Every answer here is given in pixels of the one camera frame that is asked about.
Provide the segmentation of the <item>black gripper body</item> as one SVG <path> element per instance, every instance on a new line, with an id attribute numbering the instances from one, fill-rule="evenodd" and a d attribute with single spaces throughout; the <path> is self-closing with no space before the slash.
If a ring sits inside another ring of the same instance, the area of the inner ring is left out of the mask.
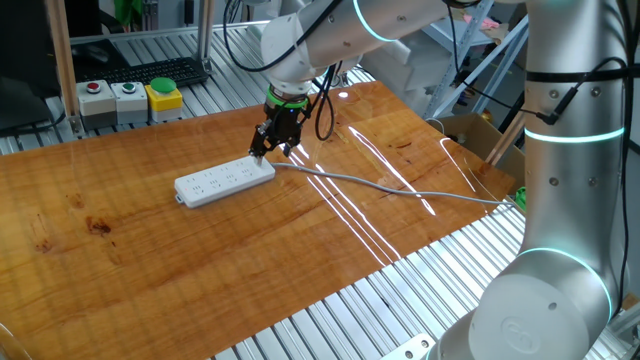
<path id="1" fill-rule="evenodd" d="M 300 143 L 302 125 L 299 118 L 307 113 L 304 107 L 289 108 L 265 104 L 264 111 L 269 121 L 266 141 L 271 147 L 280 144 L 295 147 Z"/>

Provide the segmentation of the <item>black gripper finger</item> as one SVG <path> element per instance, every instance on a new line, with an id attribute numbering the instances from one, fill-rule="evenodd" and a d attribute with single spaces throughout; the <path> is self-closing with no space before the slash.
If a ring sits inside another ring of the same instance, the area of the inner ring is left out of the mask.
<path id="1" fill-rule="evenodd" d="M 268 127 L 268 123 L 257 125 L 254 136 L 251 140 L 249 154 L 254 158 L 254 161 L 258 166 L 262 164 L 264 155 L 268 151 L 268 146 L 265 145 Z"/>
<path id="2" fill-rule="evenodd" d="M 268 153 L 276 152 L 284 160 L 290 160 L 293 150 L 300 144 L 300 138 L 293 136 L 287 139 L 267 137 L 264 140 Z"/>

